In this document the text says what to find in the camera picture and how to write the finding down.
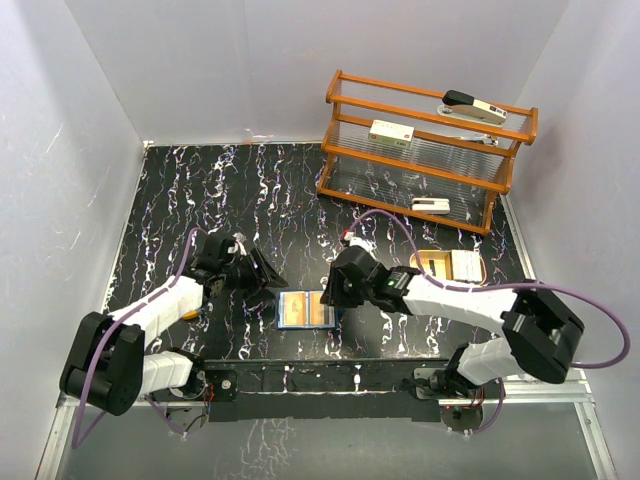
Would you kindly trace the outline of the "orange patterned credit card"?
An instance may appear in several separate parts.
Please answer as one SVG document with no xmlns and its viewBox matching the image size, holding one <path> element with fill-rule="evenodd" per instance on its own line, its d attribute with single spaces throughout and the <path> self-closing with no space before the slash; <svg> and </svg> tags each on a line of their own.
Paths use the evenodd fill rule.
<svg viewBox="0 0 640 480">
<path fill-rule="evenodd" d="M 322 295 L 321 291 L 310 293 L 309 324 L 313 328 L 333 328 L 335 326 L 335 311 L 332 307 L 321 302 Z"/>
</svg>

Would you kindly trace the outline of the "blue card holder wallet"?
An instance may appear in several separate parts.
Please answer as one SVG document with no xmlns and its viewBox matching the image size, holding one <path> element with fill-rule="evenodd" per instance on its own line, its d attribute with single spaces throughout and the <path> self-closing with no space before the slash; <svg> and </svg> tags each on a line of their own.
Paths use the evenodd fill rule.
<svg viewBox="0 0 640 480">
<path fill-rule="evenodd" d="M 289 328 L 283 327 L 283 326 L 281 325 L 281 320 L 280 320 L 280 305 L 281 305 L 281 295 L 282 295 L 282 293 L 283 293 L 283 292 L 281 292 L 281 293 L 279 294 L 279 296 L 278 296 L 277 305 L 276 305 L 276 320 L 277 320 L 277 328 L 278 328 L 278 329 L 280 329 L 280 330 L 322 330 L 322 329 L 333 329 L 333 328 L 335 328 L 335 327 L 336 327 L 338 315 L 337 315 L 336 309 L 335 309 L 334 307 L 332 307 L 332 306 L 330 306 L 330 307 L 332 307 L 332 308 L 334 309 L 334 311 L 335 311 L 335 326 L 334 326 L 333 328 L 313 328 L 313 327 L 311 327 L 311 326 L 310 326 L 310 324 L 309 324 L 309 317 L 310 317 L 310 293 L 311 293 L 312 291 L 287 291 L 287 292 L 305 292 L 305 293 L 306 293 L 306 295 L 307 295 L 307 324 L 306 324 L 305 326 L 302 326 L 302 327 L 289 327 Z"/>
</svg>

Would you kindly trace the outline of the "yellow black striped card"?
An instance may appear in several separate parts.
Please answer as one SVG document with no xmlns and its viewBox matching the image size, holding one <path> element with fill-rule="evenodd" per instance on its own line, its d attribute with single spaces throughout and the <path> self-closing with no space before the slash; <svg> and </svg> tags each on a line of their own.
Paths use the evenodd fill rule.
<svg viewBox="0 0 640 480">
<path fill-rule="evenodd" d="M 421 263 L 425 268 L 425 271 L 438 279 L 447 279 L 447 260 L 444 258 L 427 258 L 424 257 L 421 259 Z"/>
</svg>

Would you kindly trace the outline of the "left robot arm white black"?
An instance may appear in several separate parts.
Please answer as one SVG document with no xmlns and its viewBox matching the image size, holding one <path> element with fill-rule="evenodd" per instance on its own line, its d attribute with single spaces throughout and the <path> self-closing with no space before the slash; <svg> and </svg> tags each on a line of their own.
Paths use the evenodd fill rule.
<svg viewBox="0 0 640 480">
<path fill-rule="evenodd" d="M 246 249 L 236 237 L 212 233 L 201 250 L 186 251 L 176 273 L 151 293 L 116 311 L 90 312 L 80 321 L 60 390 L 113 416 L 159 390 L 197 398 L 207 383 L 198 357 L 181 350 L 149 354 L 150 343 L 221 290 L 253 297 L 286 285 L 258 248 Z"/>
</svg>

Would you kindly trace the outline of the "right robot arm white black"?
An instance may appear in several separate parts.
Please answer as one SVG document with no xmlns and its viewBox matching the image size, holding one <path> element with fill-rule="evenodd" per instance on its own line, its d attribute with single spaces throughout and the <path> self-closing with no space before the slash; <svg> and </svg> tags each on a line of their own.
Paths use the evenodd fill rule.
<svg viewBox="0 0 640 480">
<path fill-rule="evenodd" d="M 557 295 L 531 281 L 474 290 L 410 266 L 387 268 L 360 246 L 345 248 L 332 262 L 321 302 L 338 309 L 370 303 L 387 313 L 440 316 L 493 333 L 486 342 L 460 345 L 445 368 L 415 381 L 439 395 L 466 397 L 519 374 L 561 384 L 584 333 L 583 322 Z"/>
</svg>

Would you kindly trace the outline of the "white cards in tray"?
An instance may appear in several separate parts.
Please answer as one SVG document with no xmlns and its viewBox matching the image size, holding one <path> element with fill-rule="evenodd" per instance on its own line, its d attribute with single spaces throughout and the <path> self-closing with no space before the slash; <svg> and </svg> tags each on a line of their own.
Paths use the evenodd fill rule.
<svg viewBox="0 0 640 480">
<path fill-rule="evenodd" d="M 483 282 L 484 269 L 479 252 L 452 250 L 450 256 L 453 280 L 476 284 Z"/>
</svg>

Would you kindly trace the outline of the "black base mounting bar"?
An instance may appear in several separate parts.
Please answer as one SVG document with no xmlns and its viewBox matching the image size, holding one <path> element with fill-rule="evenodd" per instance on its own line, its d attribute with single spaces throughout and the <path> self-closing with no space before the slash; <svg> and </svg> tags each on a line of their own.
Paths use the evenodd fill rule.
<svg viewBox="0 0 640 480">
<path fill-rule="evenodd" d="M 438 422 L 446 404 L 483 407 L 499 398 L 493 380 L 479 395 L 442 394 L 418 387 L 438 359 L 206 360 L 192 391 L 168 390 L 154 399 L 171 407 L 202 408 L 210 422 L 256 419 L 405 418 Z"/>
</svg>

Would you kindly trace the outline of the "beige plastic tray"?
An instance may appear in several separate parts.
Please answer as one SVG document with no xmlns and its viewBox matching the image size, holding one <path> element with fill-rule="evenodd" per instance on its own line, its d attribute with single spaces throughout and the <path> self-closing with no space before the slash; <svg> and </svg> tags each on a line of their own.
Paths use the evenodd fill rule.
<svg viewBox="0 0 640 480">
<path fill-rule="evenodd" d="M 477 251 L 472 250 L 419 250 L 412 254 L 409 265 L 418 267 L 418 260 L 427 273 L 439 280 L 484 285 L 487 280 L 485 262 Z"/>
</svg>

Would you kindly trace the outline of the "small white stapler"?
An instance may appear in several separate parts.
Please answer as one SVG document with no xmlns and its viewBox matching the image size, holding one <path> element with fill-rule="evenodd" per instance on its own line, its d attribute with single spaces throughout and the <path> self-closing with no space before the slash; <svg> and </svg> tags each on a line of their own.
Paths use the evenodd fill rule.
<svg viewBox="0 0 640 480">
<path fill-rule="evenodd" d="M 450 201 L 447 198 L 413 198 L 411 210 L 432 215 L 448 215 L 451 211 Z"/>
</svg>

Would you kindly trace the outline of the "orange wooden shelf rack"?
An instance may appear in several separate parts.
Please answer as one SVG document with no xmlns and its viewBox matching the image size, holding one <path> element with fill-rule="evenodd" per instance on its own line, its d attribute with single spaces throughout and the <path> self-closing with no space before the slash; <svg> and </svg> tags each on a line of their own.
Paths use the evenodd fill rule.
<svg viewBox="0 0 640 480">
<path fill-rule="evenodd" d="M 537 108 L 491 103 L 507 112 L 501 126 L 441 116 L 446 92 L 337 71 L 326 91 L 331 119 L 319 194 L 486 235 L 494 207 L 509 193 L 516 155 L 534 143 Z M 374 120 L 413 127 L 409 148 L 372 142 Z M 448 215 L 411 210 L 413 198 L 447 198 Z"/>
</svg>

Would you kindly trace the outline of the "white staples box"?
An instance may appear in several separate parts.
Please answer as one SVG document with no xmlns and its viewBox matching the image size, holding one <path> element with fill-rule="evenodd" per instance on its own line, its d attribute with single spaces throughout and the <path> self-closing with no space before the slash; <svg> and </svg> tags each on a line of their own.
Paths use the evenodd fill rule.
<svg viewBox="0 0 640 480">
<path fill-rule="evenodd" d="M 409 148 L 413 141 L 414 131 L 413 127 L 407 125 L 374 120 L 369 129 L 368 138 L 381 145 Z"/>
</svg>

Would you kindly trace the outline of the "black beige stapler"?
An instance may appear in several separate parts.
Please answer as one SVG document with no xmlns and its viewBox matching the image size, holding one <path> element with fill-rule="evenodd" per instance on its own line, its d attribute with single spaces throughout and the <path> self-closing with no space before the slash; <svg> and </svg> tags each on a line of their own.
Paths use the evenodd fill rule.
<svg viewBox="0 0 640 480">
<path fill-rule="evenodd" d="M 507 119 L 507 112 L 500 107 L 457 90 L 448 90 L 444 94 L 437 113 L 444 117 L 498 126 Z"/>
</svg>

